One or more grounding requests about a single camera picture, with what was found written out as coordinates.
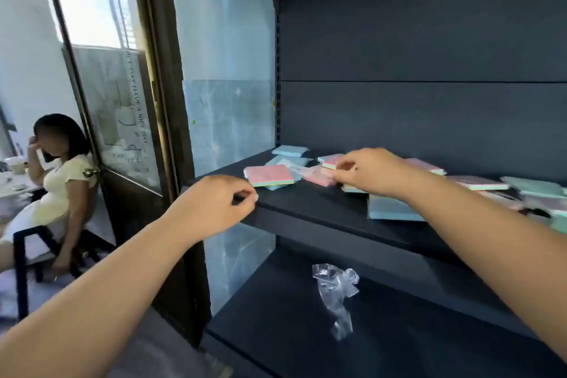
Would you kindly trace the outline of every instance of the glass door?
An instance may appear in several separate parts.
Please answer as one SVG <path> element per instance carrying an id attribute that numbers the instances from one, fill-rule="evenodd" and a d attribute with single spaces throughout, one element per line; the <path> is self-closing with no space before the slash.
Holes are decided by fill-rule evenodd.
<path id="1" fill-rule="evenodd" d="M 178 194 L 148 6 L 146 0 L 50 2 L 121 244 L 161 216 Z M 182 260 L 154 306 L 194 342 L 194 302 L 184 266 Z"/>

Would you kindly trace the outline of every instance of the woman's arm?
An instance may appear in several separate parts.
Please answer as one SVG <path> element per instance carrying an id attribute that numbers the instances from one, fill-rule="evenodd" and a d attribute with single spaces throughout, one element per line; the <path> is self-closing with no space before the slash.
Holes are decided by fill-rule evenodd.
<path id="1" fill-rule="evenodd" d="M 337 181 L 410 205 L 567 361 L 567 236 L 385 149 L 354 151 L 338 167 Z"/>
<path id="2" fill-rule="evenodd" d="M 247 196 L 236 206 L 235 193 Z M 0 339 L 2 376 L 104 376 L 185 251 L 241 221 L 257 198 L 238 178 L 193 185 L 159 220 L 8 331 Z"/>
<path id="3" fill-rule="evenodd" d="M 69 270 L 71 253 L 77 242 L 79 242 L 84 219 L 89 210 L 89 181 L 69 180 L 66 182 L 65 187 L 69 197 L 69 216 L 61 251 L 53 262 L 53 270 L 57 275 L 64 274 Z"/>
<path id="4" fill-rule="evenodd" d="M 28 145 L 28 176 L 35 185 L 43 187 L 43 178 L 46 171 L 41 166 L 38 157 L 39 144 L 35 136 L 30 138 L 30 145 Z"/>

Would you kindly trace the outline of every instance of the black hair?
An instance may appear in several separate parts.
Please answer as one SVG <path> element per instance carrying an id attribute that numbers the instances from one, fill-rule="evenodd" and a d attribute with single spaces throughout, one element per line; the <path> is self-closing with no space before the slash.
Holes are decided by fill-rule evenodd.
<path id="1" fill-rule="evenodd" d="M 83 131 L 75 120 L 63 114 L 49 114 L 39 118 L 33 125 L 33 134 L 38 135 L 42 129 L 49 129 L 61 135 L 67 136 L 69 140 L 69 152 L 67 158 L 71 160 L 79 154 L 89 154 L 91 152 L 91 145 L 87 138 L 85 138 Z M 45 161 L 49 162 L 55 157 L 51 154 L 43 152 Z"/>

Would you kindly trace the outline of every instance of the door handle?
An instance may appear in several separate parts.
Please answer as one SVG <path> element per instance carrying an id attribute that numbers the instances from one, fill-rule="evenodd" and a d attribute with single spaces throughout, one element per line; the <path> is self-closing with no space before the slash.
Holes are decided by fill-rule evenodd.
<path id="1" fill-rule="evenodd" d="M 99 169 L 84 169 L 83 175 L 85 178 L 91 178 L 94 175 L 98 175 L 100 173 Z"/>

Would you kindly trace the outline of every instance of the short sleeve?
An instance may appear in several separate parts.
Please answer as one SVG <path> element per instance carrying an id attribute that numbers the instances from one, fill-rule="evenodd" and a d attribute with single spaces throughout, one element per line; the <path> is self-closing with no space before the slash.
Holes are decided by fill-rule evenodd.
<path id="1" fill-rule="evenodd" d="M 65 182 L 69 180 L 80 180 L 89 181 L 92 184 L 93 178 L 87 178 L 84 176 L 83 171 L 85 169 L 92 169 L 93 165 L 87 157 L 77 156 L 67 161 L 65 168 Z"/>

